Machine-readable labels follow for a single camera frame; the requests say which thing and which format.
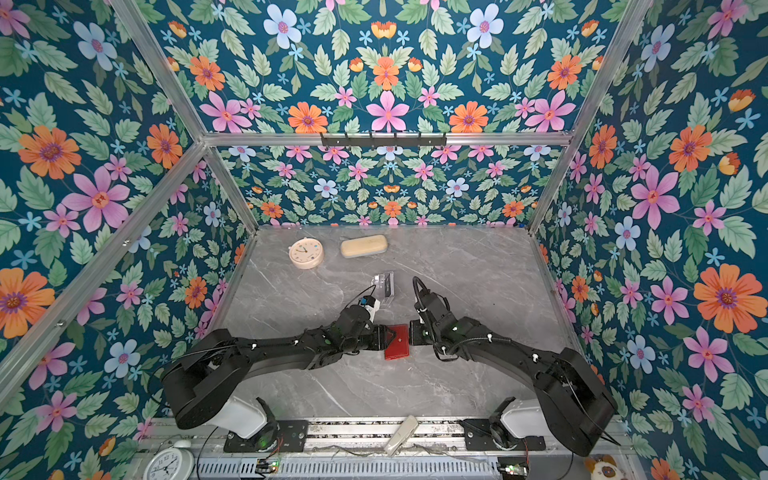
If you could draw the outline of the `red card holder wallet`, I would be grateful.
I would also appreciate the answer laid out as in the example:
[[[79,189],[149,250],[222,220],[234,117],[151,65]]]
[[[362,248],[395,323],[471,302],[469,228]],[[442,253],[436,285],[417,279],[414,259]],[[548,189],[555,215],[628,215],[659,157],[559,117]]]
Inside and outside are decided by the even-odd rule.
[[[388,341],[387,347],[384,350],[386,361],[401,360],[410,356],[408,325],[389,326],[386,340]]]

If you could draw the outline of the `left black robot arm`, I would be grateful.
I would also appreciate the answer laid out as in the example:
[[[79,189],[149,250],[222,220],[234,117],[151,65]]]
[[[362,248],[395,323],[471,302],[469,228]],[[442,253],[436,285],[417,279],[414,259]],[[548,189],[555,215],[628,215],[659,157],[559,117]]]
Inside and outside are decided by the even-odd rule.
[[[288,370],[315,370],[346,355],[384,351],[396,339],[393,328],[374,322],[380,302],[365,295],[344,307],[328,326],[283,338],[235,337],[210,332],[161,376],[163,393],[178,429],[210,425],[244,440],[260,434],[273,416],[266,403],[234,395],[248,378]]]

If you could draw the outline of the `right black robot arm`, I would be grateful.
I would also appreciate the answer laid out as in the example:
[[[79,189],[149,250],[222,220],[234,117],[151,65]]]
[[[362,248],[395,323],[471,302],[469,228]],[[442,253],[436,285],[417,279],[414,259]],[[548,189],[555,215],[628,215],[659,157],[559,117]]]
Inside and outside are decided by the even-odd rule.
[[[471,317],[458,318],[441,294],[412,278],[418,321],[409,343],[429,345],[444,363],[457,360],[493,367],[536,395],[543,419],[555,439],[586,457],[600,440],[614,445],[608,432],[617,403],[591,366],[572,348],[556,353],[502,336]]]

